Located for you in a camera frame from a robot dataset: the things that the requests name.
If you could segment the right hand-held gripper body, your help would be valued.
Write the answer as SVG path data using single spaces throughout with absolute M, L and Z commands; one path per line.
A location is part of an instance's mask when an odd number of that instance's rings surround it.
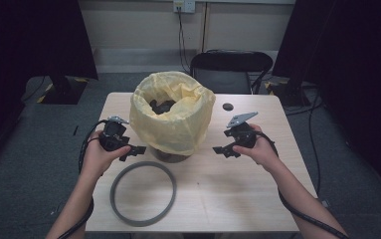
M 252 112 L 233 116 L 224 131 L 225 136 L 231 136 L 236 145 L 252 148 L 256 143 L 257 136 L 255 130 L 247 123 L 247 120 L 257 114 L 257 112 Z

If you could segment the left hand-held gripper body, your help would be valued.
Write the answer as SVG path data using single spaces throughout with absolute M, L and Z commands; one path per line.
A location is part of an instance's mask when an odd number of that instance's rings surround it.
M 99 144 L 106 151 L 117 150 L 129 142 L 129 137 L 123 134 L 126 131 L 127 120 L 120 117 L 109 117 L 105 121 L 102 133 L 99 135 Z

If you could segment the yellow plastic trash bag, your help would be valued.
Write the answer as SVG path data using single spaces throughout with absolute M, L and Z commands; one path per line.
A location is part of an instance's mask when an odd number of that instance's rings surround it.
M 172 100 L 168 113 L 157 115 L 149 105 Z M 204 141 L 215 94 L 181 72 L 153 73 L 130 98 L 129 124 L 139 138 L 163 152 L 191 155 Z

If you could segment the person's right hand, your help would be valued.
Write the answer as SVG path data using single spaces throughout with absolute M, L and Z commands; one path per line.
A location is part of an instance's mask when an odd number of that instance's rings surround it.
M 255 145 L 252 148 L 234 145 L 233 151 L 250 157 L 270 174 L 275 173 L 282 166 L 281 160 L 270 143 L 260 135 L 257 136 Z

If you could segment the person's left hand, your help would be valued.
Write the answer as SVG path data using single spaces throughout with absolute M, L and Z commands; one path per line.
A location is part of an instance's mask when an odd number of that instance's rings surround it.
M 128 145 L 114 151 L 106 151 L 99 143 L 100 135 L 101 131 L 97 130 L 88 140 L 84 164 L 80 173 L 80 178 L 85 180 L 97 181 L 115 159 L 126 155 L 130 151 Z

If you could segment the black crumpled trash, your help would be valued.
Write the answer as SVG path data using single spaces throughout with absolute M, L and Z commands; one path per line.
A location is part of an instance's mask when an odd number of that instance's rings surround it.
M 157 100 L 152 100 L 149 105 L 151 106 L 152 110 L 157 114 L 157 115 L 162 115 L 164 113 L 168 113 L 172 106 L 175 104 L 175 101 L 168 100 L 165 101 L 161 104 L 157 102 Z

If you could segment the black folding chair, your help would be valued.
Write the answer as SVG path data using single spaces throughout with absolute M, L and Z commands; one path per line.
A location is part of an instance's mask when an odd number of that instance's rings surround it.
M 256 95 L 273 63 L 262 52 L 210 50 L 191 60 L 190 74 L 215 94 Z

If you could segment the black stand base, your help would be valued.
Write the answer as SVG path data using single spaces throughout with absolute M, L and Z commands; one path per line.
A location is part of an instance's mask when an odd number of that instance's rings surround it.
M 280 99 L 284 107 L 308 107 L 310 101 L 305 95 L 301 85 L 291 81 L 266 82 L 266 90 L 270 95 Z
M 46 105 L 76 105 L 88 81 L 80 78 L 60 75 L 50 76 L 51 84 L 38 98 L 39 104 Z

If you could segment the black curtain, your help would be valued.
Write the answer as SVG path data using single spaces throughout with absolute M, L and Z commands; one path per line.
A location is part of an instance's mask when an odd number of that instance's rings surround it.
M 273 74 L 319 85 L 381 176 L 381 0 L 295 0 Z
M 0 0 L 0 145 L 28 81 L 54 75 L 97 78 L 79 0 Z

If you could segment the thin vertical wall pipe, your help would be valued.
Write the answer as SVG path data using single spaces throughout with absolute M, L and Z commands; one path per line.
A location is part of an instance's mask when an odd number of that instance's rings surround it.
M 206 45 L 206 31 L 208 26 L 208 18 L 209 18 L 209 4 L 207 2 L 204 2 L 202 5 L 202 21 L 201 21 L 201 44 L 200 44 L 200 52 L 205 51 L 205 45 Z

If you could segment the white wall outlet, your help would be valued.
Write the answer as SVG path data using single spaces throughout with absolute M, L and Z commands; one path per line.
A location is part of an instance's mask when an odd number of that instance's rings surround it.
M 194 14 L 195 10 L 195 0 L 173 0 L 173 11 L 175 13 Z

